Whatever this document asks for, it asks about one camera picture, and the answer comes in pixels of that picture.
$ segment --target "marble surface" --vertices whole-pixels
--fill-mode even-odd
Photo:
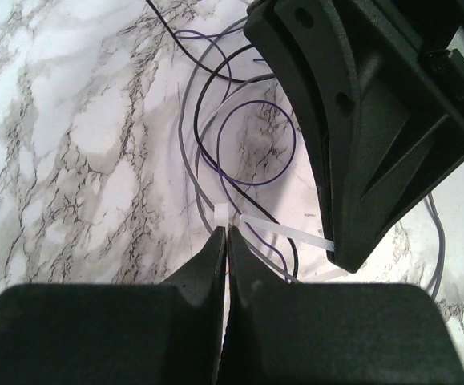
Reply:
[[[173,29],[216,33],[245,16],[248,2],[157,3]],[[245,43],[233,34],[221,45],[231,53]],[[184,44],[194,54],[205,48],[201,41]],[[267,72],[254,57],[250,51],[234,60],[234,76]],[[219,61],[212,54],[208,65]],[[176,139],[180,95],[192,68],[142,1],[0,1],[0,292],[19,282],[160,282],[199,250],[207,234]],[[199,71],[195,88],[206,78]],[[212,85],[203,117],[225,87]],[[196,97],[191,93],[184,124],[191,159]],[[276,81],[251,86],[241,98],[275,100],[291,111]],[[283,224],[317,234],[317,193],[299,133],[298,139],[284,177],[248,191]],[[276,175],[290,153],[286,122],[265,106],[235,115],[224,140],[224,169],[243,180]],[[200,181],[213,202],[225,201],[205,167]],[[438,306],[464,364],[464,164],[437,188],[435,200],[447,236]],[[209,210],[208,217],[212,223]],[[291,265],[287,242],[266,239]],[[303,281],[334,274],[323,252],[298,249]],[[437,252],[436,229],[421,203],[358,274],[336,281],[426,286]]]

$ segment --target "white zip tie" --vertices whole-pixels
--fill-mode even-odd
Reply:
[[[223,226],[226,230],[226,237],[228,237],[228,203],[218,203],[214,206],[214,226]]]
[[[305,233],[304,231],[278,225],[273,222],[264,221],[263,219],[251,217],[249,215],[241,215],[240,220],[245,223],[249,223],[251,226],[260,227],[261,229],[268,230],[272,233],[280,234],[287,238],[292,238],[294,241],[307,243],[309,245],[316,246],[320,249],[328,251],[335,251],[335,242]]]

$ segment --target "gray wire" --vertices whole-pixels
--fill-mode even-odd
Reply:
[[[428,210],[430,211],[433,222],[437,227],[438,231],[438,260],[437,265],[434,269],[433,277],[431,278],[430,283],[426,287],[426,290],[429,292],[433,287],[433,292],[431,293],[431,298],[434,300],[437,297],[438,290],[440,289],[440,284],[442,283],[443,267],[446,260],[446,232],[443,229],[442,222],[438,216],[437,207],[434,204],[433,194],[430,193],[427,196],[428,199]]]
[[[228,32],[229,30],[231,30],[235,26],[238,26],[239,24],[244,22],[246,19],[247,19],[247,17],[242,18],[241,20],[238,20],[237,22],[234,22],[231,26],[224,29],[223,32],[221,32],[221,34],[224,34],[224,33]],[[222,36],[217,37],[214,41],[217,42],[219,39],[221,39],[221,37]],[[200,57],[200,61],[203,61],[203,59],[208,55],[208,52],[210,52],[210,50],[212,48],[213,48],[213,46],[211,45],[204,51],[204,53]],[[187,171],[187,173],[189,175],[189,178],[191,179],[192,183],[194,184],[194,189],[195,189],[195,194],[196,194],[196,206],[198,208],[198,213],[199,213],[199,215],[201,217],[202,222],[204,223],[205,229],[209,233],[212,233],[212,227],[208,223],[208,220],[207,220],[207,218],[205,216],[204,207],[203,207],[203,203],[202,203],[201,199],[203,198],[205,203],[208,205],[208,207],[212,211],[214,210],[214,204],[207,197],[207,195],[205,194],[205,192],[203,191],[203,189],[201,188],[201,186],[200,186],[200,184],[199,184],[199,182],[197,180],[198,167],[199,167],[199,163],[200,163],[200,149],[198,148],[197,152],[196,152],[196,160],[195,160],[196,176],[195,176],[194,173],[192,172],[191,165],[189,164],[189,161],[188,161],[188,158],[187,158],[187,153],[185,152],[183,132],[182,132],[182,127],[183,127],[183,124],[184,124],[185,107],[187,105],[189,91],[191,90],[191,86],[192,86],[192,83],[194,82],[194,78],[196,77],[196,72],[198,71],[198,68],[199,68],[198,66],[195,66],[194,70],[192,71],[191,76],[190,76],[189,81],[188,81],[188,85],[187,85],[187,87],[185,89],[185,92],[184,92],[184,97],[183,97],[183,99],[181,101],[180,119],[179,119],[179,124],[178,124],[178,139],[179,139],[179,145],[180,145],[180,153],[181,153],[182,159],[184,161],[185,169],[186,169],[186,171]],[[261,75],[261,76],[257,76],[257,77],[248,79],[244,83],[242,83],[237,89],[235,89],[230,96],[232,96],[236,92],[240,91],[242,88],[246,87],[250,83],[253,83],[253,82],[258,81],[258,80],[262,80],[263,78],[266,78],[265,80],[271,79],[270,75]],[[202,140],[205,137],[208,129],[211,127],[213,120],[214,119],[210,120],[208,122],[208,124],[204,127],[204,129],[202,131],[202,134],[201,134],[201,139]],[[444,268],[444,265],[445,265],[445,254],[446,254],[446,235],[445,235],[445,231],[443,229],[442,223],[440,221],[440,217],[438,216],[438,211],[437,211],[436,206],[434,204],[433,195],[431,193],[428,195],[428,201],[429,201],[429,208],[428,209],[430,210],[431,217],[433,218],[434,224],[436,225],[436,228],[437,228],[437,231],[438,231],[438,260],[437,260],[437,265],[436,265],[436,268],[434,270],[433,277],[431,278],[431,281],[430,281],[429,285],[426,288],[427,291],[430,291],[431,288],[433,287],[433,284],[434,284],[433,292],[431,294],[431,297],[434,300],[437,297],[438,290],[440,289],[440,284],[442,283],[442,275],[443,275],[443,268]],[[246,241],[246,243],[248,244],[248,247],[250,248],[250,250],[261,261],[263,261],[266,265],[271,267],[277,273],[281,274],[285,278],[288,278],[292,282],[300,282],[299,280],[294,278],[291,274],[285,272],[282,268],[280,268],[279,266],[274,264],[270,259],[268,259],[265,255],[263,255],[262,252],[259,251],[249,241]]]
[[[241,24],[242,22],[244,22],[245,20],[247,19],[247,17],[245,18],[242,18],[241,20],[238,20],[237,22],[234,22],[231,26],[229,26],[228,28],[224,29],[223,32],[221,32],[221,34],[224,34],[226,32],[228,32],[229,30],[231,30],[232,28],[234,28],[235,26],[238,26],[239,24]],[[219,39],[221,39],[222,36],[219,36],[217,37],[214,41],[218,41]],[[208,54],[208,52],[210,52],[210,50],[213,48],[212,45],[210,45],[205,51],[204,53],[201,55],[199,61],[202,61]],[[197,207],[198,207],[198,213],[200,214],[201,216],[201,220],[203,221],[204,223],[204,226],[205,226],[205,229],[211,233],[212,232],[212,227],[210,226],[210,224],[208,223],[208,220],[204,214],[204,208],[203,208],[203,205],[202,205],[202,202],[201,202],[201,198],[203,198],[203,200],[205,201],[205,203],[208,205],[208,207],[213,211],[214,210],[214,204],[210,201],[210,199],[208,199],[207,195],[204,193],[203,189],[201,188],[200,184],[198,183],[198,180],[197,178],[195,177],[194,173],[192,172],[191,170],[191,165],[189,164],[189,161],[188,161],[188,158],[187,158],[187,153],[185,151],[185,147],[184,147],[184,138],[183,138],[183,131],[182,131],[182,127],[183,127],[183,124],[184,124],[184,115],[185,115],[185,107],[187,105],[187,101],[188,101],[188,96],[189,96],[189,91],[191,90],[191,86],[192,86],[192,83],[194,81],[194,78],[196,77],[196,72],[198,71],[198,68],[199,66],[195,66],[194,67],[194,70],[192,71],[191,73],[191,76],[189,78],[189,81],[188,81],[188,85],[185,89],[185,92],[184,92],[184,97],[182,98],[182,101],[181,101],[181,104],[180,104],[180,119],[179,119],[179,122],[178,122],[178,141],[179,141],[179,145],[180,145],[180,153],[182,155],[182,160],[184,161],[184,166],[185,166],[185,169],[189,175],[189,178],[191,179],[192,183],[194,184],[194,189],[195,189],[195,193],[196,193],[196,204],[197,204]],[[252,79],[249,79],[249,80],[246,80],[244,83],[242,83],[236,90],[234,90],[233,93],[235,92],[238,92],[240,89],[242,89],[242,87],[245,87],[247,84],[250,84],[252,82],[254,82],[256,79],[258,78],[264,78],[264,77],[267,77],[269,75],[262,75],[262,76],[257,76],[256,78],[252,78]],[[268,259],[265,255],[262,254],[261,251],[259,251],[254,245],[252,245],[249,241],[246,241],[248,247],[250,248],[250,250],[261,260],[263,261],[266,265],[268,265],[269,267],[271,267],[271,269],[275,270],[277,273],[281,274],[282,276],[284,276],[285,278],[289,279],[290,281],[292,282],[300,282],[298,281],[296,278],[294,278],[291,274],[285,272],[282,268],[280,268],[279,266],[277,266],[276,264],[274,264],[274,262],[272,262],[270,259]]]

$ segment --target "mounting hole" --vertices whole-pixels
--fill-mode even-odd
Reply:
[[[339,92],[337,94],[337,96],[335,97],[335,102],[337,103],[338,109],[340,110],[341,114],[346,118],[353,113],[354,103],[344,92]]]
[[[297,8],[296,12],[294,12],[294,16],[296,17],[297,22],[303,28],[307,30],[311,30],[313,27],[313,17],[307,10],[303,8]]]

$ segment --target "black plastic bracket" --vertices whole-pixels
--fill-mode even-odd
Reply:
[[[384,11],[257,0],[244,27],[293,106],[335,241],[328,258],[349,272],[464,161],[464,117]]]
[[[0,295],[0,383],[214,383],[225,257],[218,228],[159,285],[7,289]]]

